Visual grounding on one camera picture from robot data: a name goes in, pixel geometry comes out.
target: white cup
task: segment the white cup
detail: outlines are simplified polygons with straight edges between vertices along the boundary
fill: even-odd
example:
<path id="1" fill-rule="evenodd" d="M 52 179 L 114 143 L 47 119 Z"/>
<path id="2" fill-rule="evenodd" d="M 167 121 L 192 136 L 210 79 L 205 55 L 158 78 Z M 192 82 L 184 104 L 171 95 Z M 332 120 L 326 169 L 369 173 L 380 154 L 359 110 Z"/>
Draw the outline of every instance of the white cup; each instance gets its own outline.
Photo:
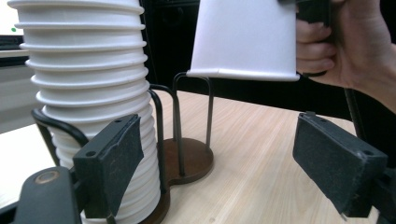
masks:
<path id="1" fill-rule="evenodd" d="M 95 51 L 146 46 L 134 29 L 25 29 L 22 49 L 30 51 Z"/>
<path id="2" fill-rule="evenodd" d="M 150 181 L 150 179 L 159 178 L 158 176 L 160 176 L 160 171 L 154 167 L 151 167 L 145 175 L 141 175 L 139 178 L 133 177 L 134 180 L 125 190 L 125 195 L 134 194 L 137 189 L 143 188 L 146 183 Z"/>
<path id="3" fill-rule="evenodd" d="M 152 127 L 154 126 L 155 120 L 151 116 L 146 122 L 140 124 L 140 136 L 146 137 L 149 133 L 151 133 Z"/>
<path id="4" fill-rule="evenodd" d="M 36 95 L 39 102 L 45 105 L 82 107 L 108 105 L 132 99 L 147 91 L 149 83 L 141 78 L 134 82 L 100 88 L 85 89 L 52 89 L 40 88 Z"/>
<path id="5" fill-rule="evenodd" d="M 147 123 L 150 119 L 152 119 L 151 116 L 152 113 L 152 107 L 151 105 L 146 105 L 144 107 L 142 107 L 141 110 L 135 111 L 133 112 L 133 114 L 137 114 L 140 117 L 140 125 Z M 110 118 L 110 119 L 105 119 L 105 120 L 101 120 L 98 122 L 80 122 L 80 123 L 73 123 L 73 125 L 75 127 L 77 127 L 78 129 L 80 129 L 87 137 L 88 139 L 92 139 L 93 137 L 95 137 L 100 131 L 102 131 L 111 121 L 113 121 L 116 118 Z M 75 142 L 73 142 L 73 139 L 66 133 L 63 133 L 62 131 L 59 130 L 52 130 L 50 129 L 52 133 L 56 133 L 56 135 L 54 136 L 54 141 L 57 140 L 58 138 L 62 138 L 64 139 L 64 141 L 66 143 L 69 144 L 70 147 L 79 147 L 79 145 Z"/>
<path id="6" fill-rule="evenodd" d="M 125 67 L 147 60 L 143 49 L 78 52 L 31 51 L 26 64 L 35 70 L 89 71 Z"/>
<path id="7" fill-rule="evenodd" d="M 143 63 L 132 66 L 89 71 L 35 70 L 31 80 L 40 88 L 83 89 L 120 85 L 144 78 L 149 70 Z"/>
<path id="8" fill-rule="evenodd" d="M 143 13 L 139 0 L 8 0 L 10 7 L 112 7 Z"/>
<path id="9" fill-rule="evenodd" d="M 187 76 L 294 81 L 295 5 L 202 0 Z"/>
<path id="10" fill-rule="evenodd" d="M 142 187 L 139 189 L 136 189 L 133 191 L 133 193 L 125 193 L 122 200 L 125 201 L 125 203 L 122 204 L 123 207 L 126 207 L 128 205 L 131 205 L 132 203 L 135 203 L 141 199 L 145 194 L 147 194 L 147 191 L 150 191 L 153 186 L 155 186 L 155 182 L 158 181 L 158 178 L 155 178 L 156 176 L 152 176 L 149 181 L 147 181 Z"/>
<path id="11" fill-rule="evenodd" d="M 89 123 L 116 119 L 133 114 L 146 107 L 151 97 L 148 92 L 134 99 L 117 102 L 110 105 L 87 107 L 57 107 L 46 105 L 43 108 L 47 116 L 67 123 Z"/>
<path id="12" fill-rule="evenodd" d="M 144 11 L 142 7 L 115 8 L 95 4 L 84 6 L 67 4 L 65 1 L 58 3 L 62 2 L 64 2 L 62 5 L 52 5 L 48 2 L 28 4 L 28 1 L 10 1 L 8 4 L 18 10 L 19 23 L 15 26 L 24 30 L 56 28 L 143 30 L 145 28 L 140 20 L 140 14 Z"/>
<path id="13" fill-rule="evenodd" d="M 156 182 L 159 184 L 160 182 L 159 178 L 156 179 Z M 126 218 L 128 219 L 132 218 L 133 220 L 139 220 L 139 219 L 143 220 L 147 216 L 147 212 L 149 211 L 148 208 L 151 208 L 153 205 L 155 208 L 160 198 L 161 198 L 161 192 L 159 191 L 159 188 L 150 188 L 147 191 L 146 195 L 141 200 L 125 207 L 123 207 L 121 204 L 119 213 L 117 214 L 117 219 L 120 221 L 120 223 L 122 223 L 123 219 Z"/>

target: hand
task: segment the hand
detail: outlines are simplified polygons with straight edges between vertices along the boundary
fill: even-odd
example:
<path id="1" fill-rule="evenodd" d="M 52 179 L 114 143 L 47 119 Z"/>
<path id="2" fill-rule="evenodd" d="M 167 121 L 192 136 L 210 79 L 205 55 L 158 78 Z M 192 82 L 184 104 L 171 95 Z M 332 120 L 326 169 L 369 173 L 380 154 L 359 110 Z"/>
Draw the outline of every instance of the hand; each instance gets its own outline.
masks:
<path id="1" fill-rule="evenodd" d="M 362 91 L 396 113 L 396 48 L 379 0 L 333 0 L 332 27 L 297 21 L 297 71 L 325 84 Z M 332 43 L 319 41 L 332 35 Z"/>

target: stack of white cups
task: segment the stack of white cups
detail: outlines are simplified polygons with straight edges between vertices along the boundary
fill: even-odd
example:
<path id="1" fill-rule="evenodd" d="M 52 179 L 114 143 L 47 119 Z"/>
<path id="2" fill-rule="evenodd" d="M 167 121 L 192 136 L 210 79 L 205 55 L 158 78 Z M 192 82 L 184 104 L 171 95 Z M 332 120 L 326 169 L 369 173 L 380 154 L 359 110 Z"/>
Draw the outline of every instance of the stack of white cups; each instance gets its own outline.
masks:
<path id="1" fill-rule="evenodd" d="M 24 31 L 26 64 L 35 70 L 36 98 L 51 118 L 81 129 L 89 139 L 113 119 L 138 114 L 145 154 L 116 216 L 118 223 L 137 223 L 160 200 L 154 119 L 147 93 L 138 0 L 10 0 Z M 56 130 L 53 142 L 61 165 L 72 167 L 80 146 Z M 106 223 L 86 219 L 85 223 Z"/>

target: table surface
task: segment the table surface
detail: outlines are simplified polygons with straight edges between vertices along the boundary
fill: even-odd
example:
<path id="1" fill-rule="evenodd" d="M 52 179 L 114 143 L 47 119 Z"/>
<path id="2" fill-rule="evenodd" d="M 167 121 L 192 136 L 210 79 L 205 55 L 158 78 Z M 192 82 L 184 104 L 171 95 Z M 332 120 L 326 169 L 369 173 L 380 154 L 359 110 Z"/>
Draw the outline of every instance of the table surface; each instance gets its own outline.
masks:
<path id="1" fill-rule="evenodd" d="M 164 135 L 172 136 L 171 98 L 163 102 Z M 207 96 L 178 93 L 183 137 L 205 141 Z M 294 161 L 291 152 L 300 112 L 215 98 L 212 171 L 171 188 L 163 223 L 346 223 Z M 354 133 L 350 121 L 326 118 Z M 35 125 L 0 134 L 0 207 L 18 200 L 29 175 L 53 166 Z M 348 218 L 347 223 L 375 223 Z"/>

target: finger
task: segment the finger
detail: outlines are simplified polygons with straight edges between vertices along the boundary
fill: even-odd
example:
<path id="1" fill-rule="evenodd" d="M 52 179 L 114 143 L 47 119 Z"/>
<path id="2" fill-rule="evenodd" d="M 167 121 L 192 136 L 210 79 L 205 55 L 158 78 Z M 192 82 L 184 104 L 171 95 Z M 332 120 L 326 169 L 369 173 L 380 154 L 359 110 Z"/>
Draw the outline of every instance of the finger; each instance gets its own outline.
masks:
<path id="1" fill-rule="evenodd" d="M 319 73 L 334 68 L 334 62 L 330 58 L 320 60 L 297 59 L 297 71 L 299 73 Z"/>
<path id="2" fill-rule="evenodd" d="M 352 16 L 368 18 L 377 15 L 380 11 L 380 0 L 347 0 Z"/>
<path id="3" fill-rule="evenodd" d="M 334 45 L 329 43 L 301 44 L 297 43 L 296 52 L 297 59 L 302 60 L 318 60 L 330 58 L 336 53 Z"/>
<path id="4" fill-rule="evenodd" d="M 308 23 L 296 21 L 296 40 L 300 43 L 314 43 L 324 40 L 332 33 L 330 27 L 325 27 L 323 22 Z"/>

